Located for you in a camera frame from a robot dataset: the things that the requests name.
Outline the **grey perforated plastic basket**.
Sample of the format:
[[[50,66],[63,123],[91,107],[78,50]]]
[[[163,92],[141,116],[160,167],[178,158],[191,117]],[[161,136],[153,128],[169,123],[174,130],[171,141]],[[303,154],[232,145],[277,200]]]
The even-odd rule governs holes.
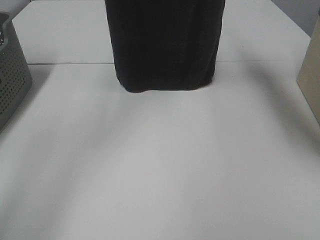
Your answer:
[[[10,120],[33,83],[8,12],[0,13],[0,128]]]

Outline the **beige box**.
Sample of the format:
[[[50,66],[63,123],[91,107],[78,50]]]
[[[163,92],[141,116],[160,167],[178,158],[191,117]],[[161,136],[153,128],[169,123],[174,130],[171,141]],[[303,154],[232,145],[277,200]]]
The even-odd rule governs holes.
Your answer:
[[[318,124],[320,123],[320,17],[316,21],[302,62],[297,84]]]

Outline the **dark navy towel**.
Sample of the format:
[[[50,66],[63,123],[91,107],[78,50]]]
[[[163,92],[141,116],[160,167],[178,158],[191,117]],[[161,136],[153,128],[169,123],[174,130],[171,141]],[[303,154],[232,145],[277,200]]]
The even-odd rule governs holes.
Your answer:
[[[131,93],[212,83],[223,0],[107,0],[116,77]]]

